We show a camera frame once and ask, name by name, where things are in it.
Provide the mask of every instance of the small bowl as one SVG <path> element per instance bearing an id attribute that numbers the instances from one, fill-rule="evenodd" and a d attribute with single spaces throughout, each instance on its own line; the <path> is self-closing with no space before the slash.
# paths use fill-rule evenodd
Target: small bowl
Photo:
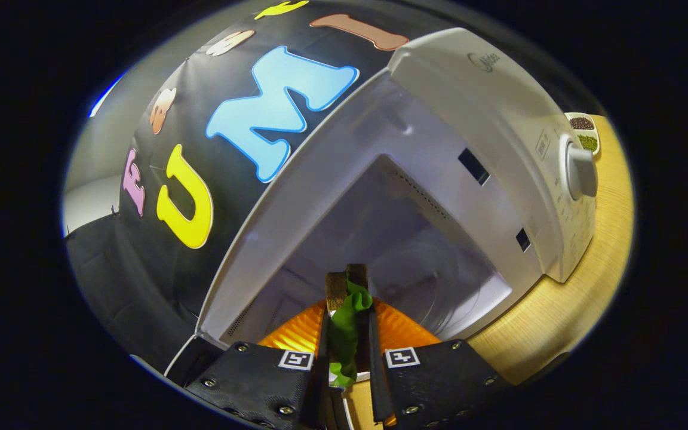
<path id="1" fill-rule="evenodd" d="M 596 139 L 596 150 L 592 152 L 593 157 L 596 158 L 596 155 L 598 155 L 598 152 L 601 149 L 601 140 L 598 138 L 598 130 L 596 130 L 596 123 L 593 121 L 593 118 L 591 118 L 590 115 L 581 112 L 565 112 L 564 115 L 567 117 L 567 120 L 571 120 L 573 118 L 585 118 L 593 124 L 593 130 L 577 130 L 577 128 L 573 128 L 573 131 L 575 131 L 575 134 L 578 134 L 578 136 L 590 136 Z"/>

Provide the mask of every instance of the letter m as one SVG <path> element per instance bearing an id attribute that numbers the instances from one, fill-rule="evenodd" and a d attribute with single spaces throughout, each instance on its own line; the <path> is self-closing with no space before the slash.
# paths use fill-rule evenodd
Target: letter m
<path id="1" fill-rule="evenodd" d="M 290 155 L 284 139 L 270 142 L 256 130 L 306 130 L 306 121 L 290 98 L 294 90 L 306 99 L 311 111 L 327 109 L 360 75 L 351 66 L 333 67 L 308 58 L 289 54 L 279 46 L 267 52 L 251 69 L 259 87 L 259 96 L 226 100 L 220 104 L 205 126 L 207 138 L 219 134 L 256 164 L 261 182 L 275 179 Z"/>

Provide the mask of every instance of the midea logo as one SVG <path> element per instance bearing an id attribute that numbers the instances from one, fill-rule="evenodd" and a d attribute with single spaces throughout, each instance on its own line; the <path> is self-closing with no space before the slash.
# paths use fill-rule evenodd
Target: midea logo
<path id="1" fill-rule="evenodd" d="M 472 52 L 467 55 L 467 57 L 469 57 L 469 61 L 472 62 L 472 65 L 477 66 L 478 69 L 486 71 L 487 73 L 490 73 L 492 71 L 492 65 L 500 60 L 500 57 L 495 54 L 487 54 L 480 57 Z"/>

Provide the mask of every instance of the orange object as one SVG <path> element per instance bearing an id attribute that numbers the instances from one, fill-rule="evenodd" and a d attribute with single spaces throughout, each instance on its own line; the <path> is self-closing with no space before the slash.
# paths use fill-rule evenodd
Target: orange object
<path id="1" fill-rule="evenodd" d="M 376 297 L 373 298 L 376 316 L 379 320 L 379 343 L 384 354 L 385 349 L 418 348 L 418 346 L 440 343 L 429 330 L 421 327 L 409 316 L 387 305 Z"/>
<path id="2" fill-rule="evenodd" d="M 393 35 L 393 33 L 385 32 L 378 27 L 352 19 L 347 14 L 332 14 L 332 16 L 319 17 L 315 21 L 310 22 L 309 27 L 338 28 L 339 30 L 344 30 L 344 32 L 352 33 L 355 36 L 371 41 L 373 46 L 381 51 L 394 51 L 409 41 L 406 36 Z"/>
<path id="3" fill-rule="evenodd" d="M 320 329 L 323 326 L 323 312 L 325 312 L 325 300 L 320 300 L 276 328 L 262 339 L 259 345 L 314 353 L 317 357 Z"/>

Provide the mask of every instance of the orange letter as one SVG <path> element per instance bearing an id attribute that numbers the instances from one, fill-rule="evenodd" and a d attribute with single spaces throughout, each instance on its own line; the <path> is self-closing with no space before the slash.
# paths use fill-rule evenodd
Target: orange letter
<path id="1" fill-rule="evenodd" d="M 393 33 L 374 27 L 365 22 L 352 19 L 347 14 L 333 14 L 324 16 L 309 23 L 309 27 L 333 27 L 355 36 L 368 39 L 373 46 L 382 51 L 394 51 L 408 42 L 406 36 L 393 35 Z"/>

